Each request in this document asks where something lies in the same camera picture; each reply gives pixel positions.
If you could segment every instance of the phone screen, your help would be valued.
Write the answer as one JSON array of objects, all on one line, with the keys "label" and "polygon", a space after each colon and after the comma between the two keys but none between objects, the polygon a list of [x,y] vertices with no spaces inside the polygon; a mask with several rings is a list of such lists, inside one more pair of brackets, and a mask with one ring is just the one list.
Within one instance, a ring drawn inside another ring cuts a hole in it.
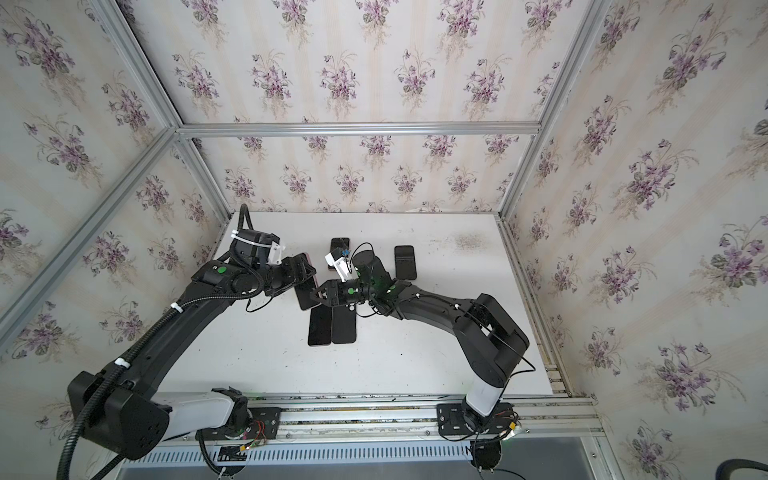
[{"label": "phone screen", "polygon": [[310,311],[310,331],[306,342],[309,346],[330,345],[333,309],[318,305]]}]

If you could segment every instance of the ventilation grille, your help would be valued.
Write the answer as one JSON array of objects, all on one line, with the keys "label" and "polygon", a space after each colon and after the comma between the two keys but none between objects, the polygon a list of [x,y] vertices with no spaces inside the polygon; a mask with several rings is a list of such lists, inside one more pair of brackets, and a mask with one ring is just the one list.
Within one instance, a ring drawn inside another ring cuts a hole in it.
[{"label": "ventilation grille", "polygon": [[[209,446],[216,458],[219,446]],[[469,442],[357,442],[302,445],[265,445],[248,452],[245,462],[214,462],[217,465],[312,465],[339,463],[434,462],[469,460]],[[191,467],[205,465],[195,446],[156,447],[138,460],[128,460],[123,468]]]}]

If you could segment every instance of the cable tie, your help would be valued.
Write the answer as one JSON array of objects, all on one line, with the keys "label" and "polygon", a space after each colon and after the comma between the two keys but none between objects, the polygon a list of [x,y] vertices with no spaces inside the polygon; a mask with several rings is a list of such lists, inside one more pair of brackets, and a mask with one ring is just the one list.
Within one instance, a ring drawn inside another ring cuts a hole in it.
[{"label": "cable tie", "polygon": [[130,364],[130,363],[128,363],[128,362],[126,362],[126,361],[123,359],[123,357],[118,357],[118,358],[117,358],[117,359],[114,361],[114,364],[115,364],[115,365],[118,365],[118,366],[123,366],[123,367],[125,367],[125,369],[130,369],[130,367],[131,367],[131,364]]}]

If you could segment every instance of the purple flower pattern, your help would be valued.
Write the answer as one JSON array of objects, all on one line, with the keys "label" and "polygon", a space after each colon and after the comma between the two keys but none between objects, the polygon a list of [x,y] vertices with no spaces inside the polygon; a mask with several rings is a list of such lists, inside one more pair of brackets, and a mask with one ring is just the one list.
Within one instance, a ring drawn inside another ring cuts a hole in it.
[{"label": "purple flower pattern", "polygon": [[742,286],[757,286],[768,283],[768,254],[763,241],[756,238],[755,229],[768,225],[768,216],[760,217],[751,227],[726,223],[723,228],[729,231],[720,237],[722,253],[712,258],[702,256],[699,264],[703,269],[694,270],[691,276],[706,280],[709,285],[695,293],[708,302],[719,300],[724,305],[725,293],[739,299],[738,289]]},{"label": "purple flower pattern", "polygon": [[346,118],[349,110],[354,108],[352,100],[357,98],[355,87],[360,84],[357,81],[352,65],[349,63],[357,55],[343,51],[336,59],[333,55],[326,55],[323,61],[327,65],[320,72],[321,88],[328,89],[326,108],[332,111],[337,120]]},{"label": "purple flower pattern", "polygon": [[280,204],[275,200],[272,200],[271,198],[262,198],[261,204],[258,206],[257,210],[259,212],[287,212],[288,211],[288,209],[285,208],[283,204]]},{"label": "purple flower pattern", "polygon": [[236,170],[227,168],[224,170],[225,188],[232,192],[232,204],[249,204],[256,196],[253,191],[253,181],[248,178],[248,167],[238,167]]},{"label": "purple flower pattern", "polygon": [[549,332],[552,334],[554,344],[557,345],[559,349],[565,347],[566,340],[573,340],[573,337],[571,337],[571,329],[565,326],[563,317],[560,314],[549,317]]},{"label": "purple flower pattern", "polygon": [[579,138],[574,147],[576,150],[574,165],[578,167],[592,165],[592,154],[599,155],[603,147],[611,144],[619,117],[632,110],[625,105],[626,103],[626,100],[614,103],[614,98],[606,95],[603,104],[592,111],[589,118],[584,121],[587,133]]},{"label": "purple flower pattern", "polygon": [[[248,119],[235,116],[235,123],[246,124]],[[248,154],[248,158],[256,159],[258,163],[261,163],[266,158],[261,137],[238,137],[237,140],[243,142],[243,150]]]},{"label": "purple flower pattern", "polygon": [[621,338],[616,336],[616,329],[609,326],[606,329],[593,327],[591,341],[584,344],[581,354],[586,362],[581,365],[588,372],[598,369],[610,370],[614,376],[621,374],[621,365],[624,360],[619,355]]},{"label": "purple flower pattern", "polygon": [[96,237],[91,248],[83,255],[83,263],[87,265],[94,276],[102,270],[109,272],[109,279],[117,288],[121,282],[133,285],[136,277],[135,258],[128,258],[130,249],[126,247],[121,236],[111,231],[105,231]]},{"label": "purple flower pattern", "polygon": [[22,67],[38,65],[42,73],[42,85],[61,102],[64,95],[75,107],[85,102],[82,78],[75,77],[74,60],[64,50],[65,40],[56,35],[51,26],[19,5],[0,5],[0,22],[8,29],[2,33],[5,44],[15,49],[16,59]]},{"label": "purple flower pattern", "polygon": [[139,312],[136,310],[139,304],[133,300],[125,301],[125,297],[117,309],[110,309],[104,312],[105,319],[98,325],[105,332],[109,332],[109,343],[122,343],[127,340],[133,342],[144,335],[147,326],[141,321]]},{"label": "purple flower pattern", "polygon": [[[317,120],[314,118],[310,122],[307,117],[302,118],[301,121],[305,124],[317,123]],[[302,139],[306,142],[306,147],[310,151],[310,155],[313,159],[317,160],[318,163],[322,163],[327,159],[328,137],[315,135],[314,137],[302,137]]]},{"label": "purple flower pattern", "polygon": [[363,137],[360,141],[360,147],[366,149],[363,163],[371,167],[371,171],[381,170],[386,162],[387,158],[392,153],[392,136],[391,135],[373,135],[372,137]]},{"label": "purple flower pattern", "polygon": [[664,70],[661,78],[656,78],[654,88],[648,98],[655,97],[658,103],[650,113],[663,113],[667,108],[677,106],[677,99],[683,96],[682,89],[707,70],[717,70],[726,57],[726,52],[720,50],[728,43],[728,36],[734,30],[722,30],[723,24],[730,18],[726,16],[727,7],[723,6],[720,15],[709,22],[713,4],[696,17],[693,27],[685,33],[672,37],[672,48],[669,59],[672,65]]},{"label": "purple flower pattern", "polygon": [[224,43],[225,32],[219,22],[219,0],[181,0],[187,8],[192,8],[192,16],[197,21],[197,27],[218,47]]},{"label": "purple flower pattern", "polygon": [[407,49],[402,54],[402,65],[395,70],[397,80],[402,84],[402,104],[410,105],[411,112],[422,106],[424,102],[427,82],[435,77],[435,69],[432,68],[434,58],[422,58],[422,54],[415,50],[413,54]]},{"label": "purple flower pattern", "polygon": [[681,450],[672,444],[672,432],[666,429],[654,430],[645,421],[637,429],[634,439],[627,437],[621,442],[631,460],[627,461],[633,474],[644,472],[654,478],[683,480],[683,474],[675,463]]},{"label": "purple flower pattern", "polygon": [[485,0],[441,0],[442,8],[437,19],[448,24],[438,40],[438,51],[445,52],[445,61],[459,60],[464,50],[469,47],[468,37],[478,33],[480,18],[485,16],[482,10]]},{"label": "purple flower pattern", "polygon": [[72,431],[74,414],[69,403],[69,398],[63,402],[56,402],[45,406],[43,418],[35,421],[35,426],[40,430],[48,430],[51,438],[48,444],[66,439]]},{"label": "purple flower pattern", "polygon": [[176,252],[176,240],[173,237],[163,237],[159,242],[152,241],[147,248],[149,256],[154,258],[154,269],[166,270],[173,276],[184,275],[184,263]]},{"label": "purple flower pattern", "polygon": [[547,240],[550,229],[549,210],[547,207],[542,207],[541,210],[533,214],[533,223],[528,231],[528,237],[531,239],[528,248],[532,248],[539,240]]},{"label": "purple flower pattern", "polygon": [[660,403],[664,410],[669,412],[669,404],[673,403],[678,412],[693,408],[704,415],[707,407],[715,404],[723,385],[729,387],[734,398],[738,394],[746,401],[737,377],[709,366],[712,354],[702,343],[689,348],[673,340],[670,346],[659,347],[659,355],[659,362],[649,359],[638,365],[644,374],[637,384],[646,389],[650,401]]},{"label": "purple flower pattern", "polygon": [[643,273],[657,278],[651,269],[653,264],[639,260],[632,246],[623,252],[611,251],[611,255],[603,259],[603,264],[605,273],[598,271],[589,279],[593,283],[589,293],[596,303],[604,303],[608,308],[611,308],[608,300],[618,305],[624,299],[634,299]]},{"label": "purple flower pattern", "polygon": [[216,90],[218,82],[200,63],[203,53],[191,51],[187,58],[179,54],[174,54],[173,58],[181,65],[174,70],[178,85],[192,91],[192,105],[195,108],[201,110],[207,118],[215,118],[221,106],[215,100],[219,98]]},{"label": "purple flower pattern", "polygon": [[283,57],[279,51],[270,51],[270,54],[252,55],[251,58],[256,64],[250,71],[253,76],[253,86],[263,91],[261,103],[264,110],[270,110],[275,120],[282,120],[286,116],[287,108],[290,105],[287,99],[290,98],[290,80],[288,74],[280,67],[278,60]]},{"label": "purple flower pattern", "polygon": [[[766,101],[763,110],[768,110],[768,101]],[[752,133],[746,128],[741,131],[741,144],[731,150],[728,156],[730,157],[734,153],[751,158],[730,172],[729,177],[746,176],[754,180],[761,168],[768,172],[768,118],[758,121]]]},{"label": "purple flower pattern", "polygon": [[399,0],[356,0],[355,5],[362,10],[362,33],[366,40],[373,39],[373,48],[384,45],[388,37],[386,16],[389,8]]},{"label": "purple flower pattern", "polygon": [[423,214],[439,214],[442,212],[442,200],[423,201],[419,207],[419,212]]},{"label": "purple flower pattern", "polygon": [[61,327],[58,320],[53,317],[53,309],[56,305],[51,302],[43,302],[40,313],[24,327],[13,341],[12,359],[23,359],[34,354],[40,357],[40,362],[53,359],[61,363],[61,354],[64,347],[77,352],[78,337],[70,331],[69,326]]},{"label": "purple flower pattern", "polygon": [[485,161],[489,167],[498,165],[507,149],[520,141],[520,135],[485,135]]},{"label": "purple flower pattern", "polygon": [[563,232],[569,237],[578,232],[578,228],[587,222],[592,225],[598,220],[597,211],[601,210],[594,199],[598,195],[597,189],[592,187],[592,182],[584,185],[581,190],[576,190],[571,198],[571,208],[565,214],[565,223],[568,229]]},{"label": "purple flower pattern", "polygon": [[361,170],[355,170],[347,164],[344,166],[339,165],[333,181],[339,186],[342,197],[352,204],[357,201],[360,195],[358,189],[360,184],[365,181],[365,178]]},{"label": "purple flower pattern", "polygon": [[424,156],[424,165],[429,165],[429,171],[440,170],[448,163],[448,157],[453,155],[456,147],[456,137],[453,135],[427,135],[424,148],[429,152]]},{"label": "purple flower pattern", "polygon": [[103,84],[101,90],[109,97],[109,111],[114,114],[118,126],[130,127],[136,144],[146,147],[154,139],[154,128],[148,124],[149,114],[144,110],[144,101],[122,83],[123,73],[118,72],[112,84]]},{"label": "purple flower pattern", "polygon": [[340,214],[341,207],[338,203],[328,200],[327,198],[318,198],[317,206],[312,211],[319,214]]},{"label": "purple flower pattern", "polygon": [[539,264],[538,258],[534,258],[533,262],[529,260],[525,264],[525,275],[531,281],[533,288],[541,290],[541,264]]},{"label": "purple flower pattern", "polygon": [[542,188],[544,186],[547,177],[560,168],[561,160],[562,156],[558,153],[558,145],[554,138],[550,138],[547,146],[542,148],[538,155],[538,165],[536,165],[536,172],[534,173],[535,187]]},{"label": "purple flower pattern", "polygon": [[409,165],[397,167],[397,173],[392,177],[392,182],[397,187],[397,196],[410,202],[413,199],[413,191],[416,184],[423,181],[421,172],[413,170]]},{"label": "purple flower pattern", "polygon": [[457,204],[465,197],[470,186],[477,183],[478,179],[475,172],[470,171],[467,167],[456,167],[445,181],[449,186],[449,197],[455,199],[453,203]]},{"label": "purple flower pattern", "polygon": [[192,258],[194,258],[194,262],[198,268],[200,268],[204,263],[208,261],[208,259],[210,259],[210,255],[213,251],[214,248],[211,245],[201,244],[197,250],[192,252]]},{"label": "purple flower pattern", "polygon": [[554,85],[555,79],[557,79],[558,68],[560,68],[560,62],[556,61],[552,64],[550,71],[545,76],[539,78],[536,90],[533,90],[533,93],[538,96],[538,100],[531,106],[531,111],[528,113],[529,117],[538,118],[538,115],[544,108],[544,103],[546,103],[549,97],[549,92]]},{"label": "purple flower pattern", "polygon": [[181,205],[184,207],[184,212],[187,214],[189,220],[194,221],[200,225],[208,225],[208,217],[205,214],[203,208],[203,196],[195,192],[192,194],[185,194],[181,198]]},{"label": "purple flower pattern", "polygon": [[366,209],[367,214],[388,214],[389,208],[387,207],[389,205],[389,200],[387,199],[381,199],[381,201],[378,202],[368,202],[368,208]]},{"label": "purple flower pattern", "polygon": [[593,72],[602,70],[605,65],[608,65],[616,44],[624,38],[625,34],[634,31],[638,23],[640,23],[640,0],[624,0],[608,7],[608,13],[603,20],[605,31],[600,36],[600,41],[592,54],[592,61],[598,61]]},{"label": "purple flower pattern", "polygon": [[143,210],[152,209],[154,217],[159,222],[170,223],[174,217],[173,202],[168,201],[170,194],[165,189],[165,181],[157,175],[150,175],[144,179],[144,188],[137,190],[136,200]]},{"label": "purple flower pattern", "polygon": [[72,173],[71,179],[79,180],[85,187],[96,184],[96,187],[101,188],[104,175],[101,173],[101,165],[85,153],[82,141],[85,132],[64,118],[65,114],[59,115],[56,121],[35,117],[36,123],[24,123],[29,136],[38,143],[38,160],[62,165]]},{"label": "purple flower pattern", "polygon": [[690,164],[699,161],[691,156],[692,150],[674,152],[672,143],[661,139],[656,151],[641,152],[640,160],[629,166],[633,180],[622,183],[614,192],[616,204],[612,213],[619,213],[619,218],[637,216],[638,207],[650,210],[656,200],[669,198],[669,192],[677,178],[677,168],[680,162]]},{"label": "purple flower pattern", "polygon": [[23,240],[29,229],[13,221],[15,210],[0,210],[0,282],[14,282],[14,276],[32,278],[42,266],[43,256],[38,252],[42,241]]},{"label": "purple flower pattern", "polygon": [[470,121],[481,120],[491,110],[491,104],[498,100],[498,93],[504,88],[502,65],[508,60],[499,56],[489,63],[487,58],[481,58],[477,62],[479,71],[469,74],[464,90],[472,97],[464,103],[464,113]]},{"label": "purple flower pattern", "polygon": [[574,260],[573,253],[565,258],[559,257],[552,278],[549,280],[549,284],[553,288],[550,294],[560,296],[569,290],[571,293],[576,293],[578,290],[576,284],[581,283],[581,277],[576,273],[577,269],[578,261]]},{"label": "purple flower pattern", "polygon": [[527,28],[523,29],[523,41],[521,45],[530,44],[530,55],[534,51],[543,48],[549,39],[552,22],[558,17],[563,6],[570,8],[573,0],[530,0],[525,3],[525,13],[530,15]]},{"label": "purple flower pattern", "polygon": [[473,198],[469,201],[469,205],[465,207],[465,212],[480,213],[480,212],[492,212],[493,207],[491,204],[480,198]]},{"label": "purple flower pattern", "polygon": [[283,165],[283,175],[280,179],[288,187],[292,198],[297,199],[300,204],[306,201],[306,186],[312,181],[307,172],[293,165]]},{"label": "purple flower pattern", "polygon": [[296,37],[299,43],[298,48],[302,48],[311,35],[309,30],[311,25],[306,22],[306,7],[310,0],[272,0],[272,3],[283,11],[283,28],[286,30],[286,37],[288,40]]}]

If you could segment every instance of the dirt stain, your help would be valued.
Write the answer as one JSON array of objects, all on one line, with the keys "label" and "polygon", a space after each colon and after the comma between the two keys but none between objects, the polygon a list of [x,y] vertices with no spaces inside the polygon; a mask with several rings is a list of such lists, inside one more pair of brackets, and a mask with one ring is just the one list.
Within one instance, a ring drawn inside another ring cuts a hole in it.
[{"label": "dirt stain", "polygon": [[472,251],[485,249],[485,237],[477,233],[461,233],[454,237],[457,250]]}]

